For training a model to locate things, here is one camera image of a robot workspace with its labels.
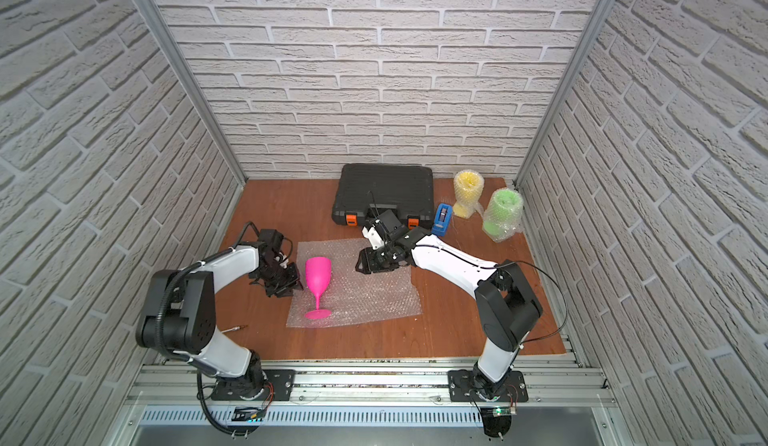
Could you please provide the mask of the pink plastic wine glass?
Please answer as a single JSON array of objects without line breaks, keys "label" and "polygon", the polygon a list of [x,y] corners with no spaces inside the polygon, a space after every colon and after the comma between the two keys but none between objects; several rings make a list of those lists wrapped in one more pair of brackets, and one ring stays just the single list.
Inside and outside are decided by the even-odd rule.
[{"label": "pink plastic wine glass", "polygon": [[307,287],[312,293],[315,308],[309,311],[305,317],[310,320],[328,318],[332,312],[321,307],[321,299],[331,282],[332,263],[327,257],[313,257],[305,263],[305,279]]}]

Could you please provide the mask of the bubble wrap stack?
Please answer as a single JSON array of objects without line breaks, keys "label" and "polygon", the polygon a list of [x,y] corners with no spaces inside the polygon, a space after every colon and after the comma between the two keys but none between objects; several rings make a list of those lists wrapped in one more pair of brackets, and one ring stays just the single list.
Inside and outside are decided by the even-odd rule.
[{"label": "bubble wrap stack", "polygon": [[326,257],[331,262],[330,284],[320,300],[320,306],[330,310],[331,315],[318,320],[307,318],[306,314],[315,308],[315,299],[304,288],[292,297],[288,328],[352,326],[422,314],[420,296],[411,283],[408,267],[371,275],[355,270],[359,252],[368,245],[363,238],[298,244],[300,268],[314,257]]}]

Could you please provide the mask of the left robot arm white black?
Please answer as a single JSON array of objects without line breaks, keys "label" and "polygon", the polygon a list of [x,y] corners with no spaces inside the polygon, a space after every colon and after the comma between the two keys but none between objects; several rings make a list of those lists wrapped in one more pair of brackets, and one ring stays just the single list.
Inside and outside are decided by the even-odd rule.
[{"label": "left robot arm white black", "polygon": [[241,277],[261,285],[269,297],[286,297],[303,285],[290,254],[290,243],[274,229],[253,229],[254,241],[239,237],[234,245],[180,269],[154,273],[136,327],[137,344],[163,357],[183,361],[235,396],[254,397],[266,387],[257,353],[238,345],[217,326],[216,294]]}]

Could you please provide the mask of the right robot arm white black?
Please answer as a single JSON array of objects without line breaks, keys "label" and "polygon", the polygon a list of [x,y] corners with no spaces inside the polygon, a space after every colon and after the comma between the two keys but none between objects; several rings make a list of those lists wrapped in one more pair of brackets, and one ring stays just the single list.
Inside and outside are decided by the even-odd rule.
[{"label": "right robot arm white black", "polygon": [[367,220],[362,233],[370,246],[359,253],[358,272],[373,274],[414,266],[448,280],[475,300],[486,342],[473,367],[472,382],[490,396],[506,380],[543,313],[520,266],[471,256],[427,229],[404,225],[391,210]]}]

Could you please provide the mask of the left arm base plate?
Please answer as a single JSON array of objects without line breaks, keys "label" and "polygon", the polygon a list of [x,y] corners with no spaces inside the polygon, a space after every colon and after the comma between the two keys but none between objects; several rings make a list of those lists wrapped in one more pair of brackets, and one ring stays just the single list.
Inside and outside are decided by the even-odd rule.
[{"label": "left arm base plate", "polygon": [[296,371],[267,369],[249,371],[238,378],[216,380],[210,398],[213,401],[287,401],[293,390]]}]

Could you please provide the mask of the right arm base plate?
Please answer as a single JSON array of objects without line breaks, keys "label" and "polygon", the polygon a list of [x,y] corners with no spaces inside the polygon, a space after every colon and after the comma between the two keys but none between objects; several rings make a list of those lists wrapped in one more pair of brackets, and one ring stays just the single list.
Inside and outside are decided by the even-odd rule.
[{"label": "right arm base plate", "polygon": [[511,403],[529,401],[524,375],[508,370],[498,382],[490,382],[479,370],[450,370],[447,373],[451,402]]}]

